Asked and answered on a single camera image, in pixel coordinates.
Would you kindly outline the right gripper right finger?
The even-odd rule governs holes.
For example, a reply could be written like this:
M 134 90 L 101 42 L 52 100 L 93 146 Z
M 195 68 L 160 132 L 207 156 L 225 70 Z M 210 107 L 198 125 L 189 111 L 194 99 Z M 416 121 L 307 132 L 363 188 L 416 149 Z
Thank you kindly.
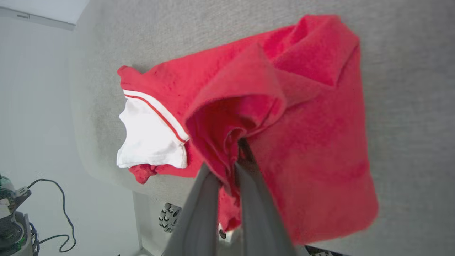
M 245 256 L 294 256 L 295 249 L 245 138 L 235 163 Z

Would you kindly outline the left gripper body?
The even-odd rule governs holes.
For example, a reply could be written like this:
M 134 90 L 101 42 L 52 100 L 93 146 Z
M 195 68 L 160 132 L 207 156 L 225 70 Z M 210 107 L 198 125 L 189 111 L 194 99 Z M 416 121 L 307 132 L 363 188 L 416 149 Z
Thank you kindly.
M 31 196 L 27 187 L 16 190 L 10 179 L 0 178 L 0 254 L 32 256 L 33 242 L 29 218 L 18 208 Z

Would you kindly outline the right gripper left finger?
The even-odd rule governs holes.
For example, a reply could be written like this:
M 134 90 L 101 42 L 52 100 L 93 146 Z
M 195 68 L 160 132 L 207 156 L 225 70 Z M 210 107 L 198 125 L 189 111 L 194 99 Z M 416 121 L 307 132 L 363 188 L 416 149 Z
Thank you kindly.
M 165 256 L 215 256 L 218 242 L 220 183 L 203 164 L 184 204 Z

